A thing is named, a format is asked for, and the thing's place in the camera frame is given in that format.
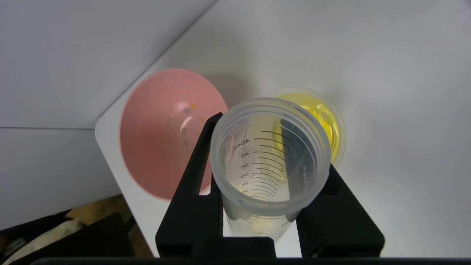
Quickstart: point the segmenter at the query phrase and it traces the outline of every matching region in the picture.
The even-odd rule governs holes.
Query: dark object
[[[461,265],[469,259],[451,258],[45,258],[34,265]]]
[[[43,257],[133,256],[121,216],[113,214],[11,264],[30,264]]]
[[[384,246],[383,234],[332,165],[296,224],[303,257],[379,257]]]
[[[155,235],[161,257],[190,257],[197,240],[222,237],[221,192],[211,179],[211,192],[199,196],[211,135],[221,118],[218,113],[208,119],[183,173],[180,184]]]
[[[193,247],[193,257],[206,259],[228,258],[276,258],[275,245],[268,237],[252,238],[213,238],[198,240]]]

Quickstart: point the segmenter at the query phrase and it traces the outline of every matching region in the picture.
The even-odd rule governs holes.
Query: measuring cup
[[[258,98],[232,107],[210,151],[231,233],[279,239],[322,190],[330,157],[324,129],[299,105]]]

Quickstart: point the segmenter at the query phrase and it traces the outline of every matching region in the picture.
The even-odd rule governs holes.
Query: white wall
[[[0,1],[0,229],[119,192],[95,122],[213,2]]]

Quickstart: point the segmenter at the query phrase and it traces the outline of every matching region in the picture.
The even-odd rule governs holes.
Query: yellow cup
[[[329,138],[332,152],[331,163],[337,167],[343,158],[347,143],[345,125],[337,108],[323,96],[308,89],[285,89],[274,97],[301,106],[319,121]]]

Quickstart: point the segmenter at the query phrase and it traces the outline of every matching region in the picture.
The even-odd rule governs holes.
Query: yellow liquid
[[[293,102],[314,116],[322,125],[329,139],[331,149],[331,162],[334,164],[340,155],[342,135],[339,122],[335,119],[332,110],[320,99],[306,93],[291,92],[278,95],[277,98]]]

